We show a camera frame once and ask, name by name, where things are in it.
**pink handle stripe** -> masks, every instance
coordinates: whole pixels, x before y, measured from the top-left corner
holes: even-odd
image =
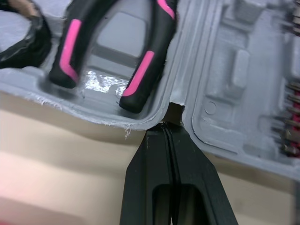
[[[63,46],[63,50],[60,57],[60,68],[61,70],[72,78],[76,83],[78,82],[78,74],[70,65],[71,57],[76,42],[76,38],[81,27],[81,21],[73,19],[69,30],[67,32],[66,40]]]
[[[127,96],[130,96],[130,95],[133,95],[138,86],[140,85],[152,59],[153,59],[153,56],[154,56],[154,52],[153,51],[147,51],[139,68],[137,69],[130,85],[126,88],[126,90],[123,92],[123,95],[124,97],[127,97]]]
[[[175,12],[168,6],[166,0],[157,0],[159,6],[175,20]]]

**pliers handle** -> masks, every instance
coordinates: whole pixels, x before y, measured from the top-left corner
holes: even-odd
[[[74,88],[83,66],[84,53],[96,24],[117,0],[74,0],[67,9],[66,26],[49,74],[50,80]],[[167,49],[176,29],[177,0],[152,0],[150,40],[131,80],[120,99],[120,106],[139,113],[162,74]]]
[[[177,0],[153,0],[150,41],[120,99],[120,106],[140,113],[160,78],[176,29]]]

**black and pink pliers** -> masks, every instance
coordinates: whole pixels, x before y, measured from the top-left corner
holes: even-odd
[[[58,53],[49,74],[50,80],[74,88],[79,80],[83,58],[96,24],[117,0],[74,0]],[[132,78],[120,99],[120,106],[132,113],[142,111],[159,80],[169,44],[176,30],[178,0],[151,0],[152,26],[149,42]]]

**gray plastic tool case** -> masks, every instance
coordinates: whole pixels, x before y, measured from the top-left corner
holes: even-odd
[[[300,160],[280,153],[271,129],[284,126],[274,117],[286,114],[286,83],[300,79],[300,37],[284,29],[292,0],[180,0],[162,80],[143,111],[131,114],[118,101],[147,42],[150,1],[111,8],[90,43],[81,84],[66,90],[46,77],[70,0],[35,0],[53,32],[52,52],[41,68],[0,70],[0,90],[134,130],[158,124],[170,102],[184,105],[183,126],[200,149],[300,181]],[[0,50],[28,27],[21,16],[0,12]]]

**beige surface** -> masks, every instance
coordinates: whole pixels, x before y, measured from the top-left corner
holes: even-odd
[[[0,220],[117,225],[125,170],[143,138],[125,134],[0,94]],[[291,224],[291,181],[209,157],[240,225]]]

